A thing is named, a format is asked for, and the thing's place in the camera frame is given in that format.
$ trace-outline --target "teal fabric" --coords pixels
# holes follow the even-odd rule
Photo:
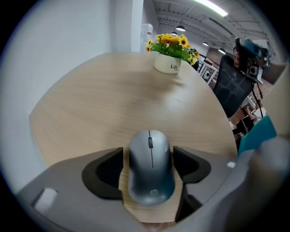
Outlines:
[[[238,156],[240,156],[243,151],[258,148],[262,142],[276,136],[275,128],[269,116],[266,115],[242,138]]]

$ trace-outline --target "round table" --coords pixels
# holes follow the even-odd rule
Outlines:
[[[182,192],[144,207],[128,194],[128,144],[142,130],[163,132],[173,146],[236,156],[227,116],[200,75],[182,62],[179,74],[153,68],[155,54],[107,53],[76,67],[41,98],[30,115],[36,145],[48,165],[98,150],[124,147],[119,189],[140,222],[172,222]]]

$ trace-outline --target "gray computer mouse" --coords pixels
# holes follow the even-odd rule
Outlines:
[[[157,130],[143,130],[129,145],[129,194],[142,205],[157,205],[168,200],[175,183],[169,142]]]

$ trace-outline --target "white flower pot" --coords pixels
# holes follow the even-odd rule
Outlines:
[[[161,73],[177,74],[180,70],[181,59],[158,54],[154,68]]]

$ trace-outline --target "black plastic bracket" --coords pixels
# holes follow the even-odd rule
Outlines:
[[[120,147],[87,164],[82,171],[82,181],[100,198],[122,200],[118,189],[122,169],[123,148]]]
[[[197,183],[212,170],[208,161],[177,146],[173,147],[173,161],[184,184]]]
[[[201,181],[208,176],[212,168],[205,159],[177,146],[173,147],[173,161],[183,182],[182,196],[175,216],[175,221],[179,222],[202,206],[194,196],[188,194],[186,184]]]

